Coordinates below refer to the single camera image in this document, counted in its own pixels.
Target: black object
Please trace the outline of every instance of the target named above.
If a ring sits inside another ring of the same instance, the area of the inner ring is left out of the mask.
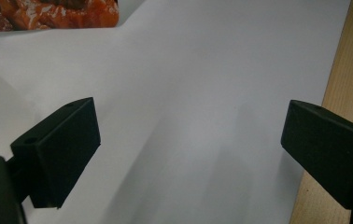
[[[352,209],[353,223],[353,123],[292,100],[281,144],[339,204]]]
[[[36,208],[61,207],[100,142],[92,98],[61,107],[15,140],[14,157],[0,157],[0,191],[7,195],[0,195],[0,217],[12,217],[0,224],[25,223],[21,206],[11,207],[28,195]]]

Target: wooden edge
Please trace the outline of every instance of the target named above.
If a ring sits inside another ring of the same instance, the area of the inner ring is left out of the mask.
[[[334,58],[322,106],[353,122],[353,0]],[[307,172],[304,172],[291,224],[347,224],[350,211],[345,210]]]

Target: white table surface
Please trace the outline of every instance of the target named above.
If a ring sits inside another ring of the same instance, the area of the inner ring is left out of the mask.
[[[112,29],[0,34],[0,155],[94,97],[102,145],[30,224],[288,223],[290,99],[320,105],[347,0],[120,0]]]

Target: printed food image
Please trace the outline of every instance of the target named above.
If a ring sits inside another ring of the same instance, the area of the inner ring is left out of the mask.
[[[114,27],[117,0],[0,0],[0,32]]]

